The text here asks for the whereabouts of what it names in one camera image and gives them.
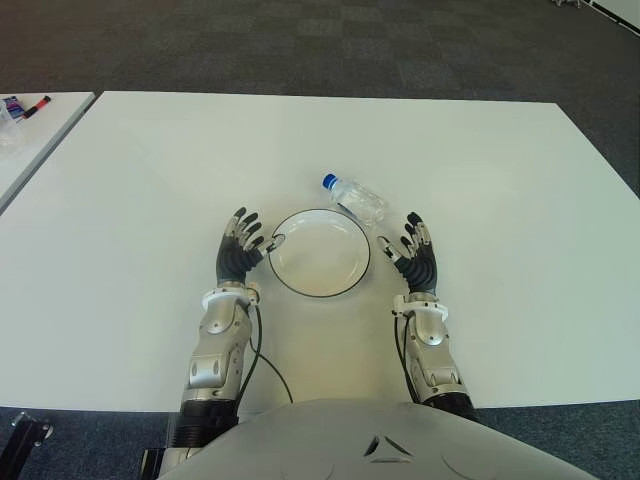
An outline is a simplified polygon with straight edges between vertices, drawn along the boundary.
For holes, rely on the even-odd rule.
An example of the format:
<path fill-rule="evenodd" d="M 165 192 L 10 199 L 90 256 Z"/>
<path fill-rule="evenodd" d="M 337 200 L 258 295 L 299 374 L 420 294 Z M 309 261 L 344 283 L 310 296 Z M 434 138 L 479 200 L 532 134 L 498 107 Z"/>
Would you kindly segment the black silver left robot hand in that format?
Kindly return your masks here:
<path fill-rule="evenodd" d="M 285 241 L 285 234 L 265 238 L 257 212 L 239 208 L 227 223 L 216 258 L 217 285 L 244 284 L 247 274 Z"/>

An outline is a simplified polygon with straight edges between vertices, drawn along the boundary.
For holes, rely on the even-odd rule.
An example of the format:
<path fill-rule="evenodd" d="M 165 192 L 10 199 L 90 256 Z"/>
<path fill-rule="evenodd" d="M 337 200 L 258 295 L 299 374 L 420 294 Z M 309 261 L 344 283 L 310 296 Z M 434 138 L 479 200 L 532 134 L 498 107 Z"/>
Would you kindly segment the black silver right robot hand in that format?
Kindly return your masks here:
<path fill-rule="evenodd" d="M 430 232 L 416 212 L 410 212 L 404 225 L 407 236 L 400 242 L 407 254 L 385 236 L 378 236 L 377 243 L 385 257 L 404 278 L 410 293 L 435 294 L 438 280 L 437 261 Z"/>

